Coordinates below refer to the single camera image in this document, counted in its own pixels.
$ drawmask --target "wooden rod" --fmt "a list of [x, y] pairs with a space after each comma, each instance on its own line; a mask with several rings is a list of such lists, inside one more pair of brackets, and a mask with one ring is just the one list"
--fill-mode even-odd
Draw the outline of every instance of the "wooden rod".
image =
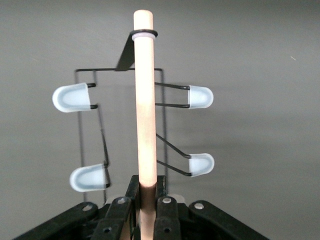
[[[153, 30], [153, 14], [137, 10], [133, 15], [134, 30]], [[152, 240], [156, 220], [156, 110], [154, 39], [139, 36], [134, 39], [135, 99], [140, 183], [141, 240]]]

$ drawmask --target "translucent plastic tip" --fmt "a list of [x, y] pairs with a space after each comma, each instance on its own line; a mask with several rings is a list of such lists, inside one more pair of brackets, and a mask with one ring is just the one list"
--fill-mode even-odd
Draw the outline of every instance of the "translucent plastic tip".
[[53, 105], [61, 112], [89, 111], [90, 99], [86, 83], [61, 86], [52, 95]]
[[77, 192], [104, 190], [106, 173], [104, 164], [80, 167], [70, 175], [70, 185]]
[[214, 169], [215, 160], [208, 153], [190, 154], [189, 158], [189, 172], [191, 177], [208, 174]]
[[203, 86], [192, 86], [188, 91], [189, 109], [205, 109], [211, 106], [214, 101], [214, 94], [212, 91]]

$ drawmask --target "gray background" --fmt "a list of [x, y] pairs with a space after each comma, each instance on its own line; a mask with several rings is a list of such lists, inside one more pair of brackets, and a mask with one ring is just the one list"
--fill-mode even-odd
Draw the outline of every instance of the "gray background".
[[[80, 166], [77, 114], [56, 110], [51, 96], [77, 68], [115, 67], [138, 9], [153, 12], [166, 81], [214, 93], [210, 108], [168, 109], [168, 139], [215, 158], [204, 176], [170, 171], [170, 193], [210, 201], [270, 239], [319, 239], [320, 2], [255, 0], [0, 1], [1, 239], [82, 201], [69, 185]], [[98, 78], [90, 97], [103, 106], [108, 195], [123, 195], [138, 173], [134, 75]], [[168, 90], [167, 101], [185, 103], [184, 94]], [[97, 116], [83, 116], [87, 163], [98, 164]], [[89, 200], [101, 206], [102, 193]]]

